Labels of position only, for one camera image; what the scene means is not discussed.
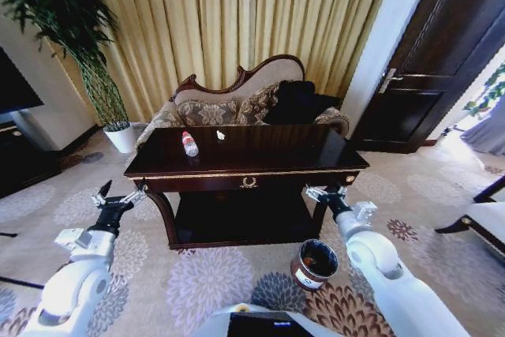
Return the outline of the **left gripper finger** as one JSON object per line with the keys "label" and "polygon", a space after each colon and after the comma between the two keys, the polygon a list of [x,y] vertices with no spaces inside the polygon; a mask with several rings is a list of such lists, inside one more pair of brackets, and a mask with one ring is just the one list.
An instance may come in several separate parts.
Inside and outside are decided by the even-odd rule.
{"label": "left gripper finger", "polygon": [[92,200],[96,207],[102,207],[107,203],[107,194],[109,193],[112,181],[106,182],[98,191],[97,194],[92,195]]}
{"label": "left gripper finger", "polygon": [[132,204],[133,206],[135,206],[147,196],[146,194],[147,189],[148,189],[147,181],[145,178],[143,178],[137,184],[136,190],[124,196],[122,199],[120,199],[119,202],[122,204]]}

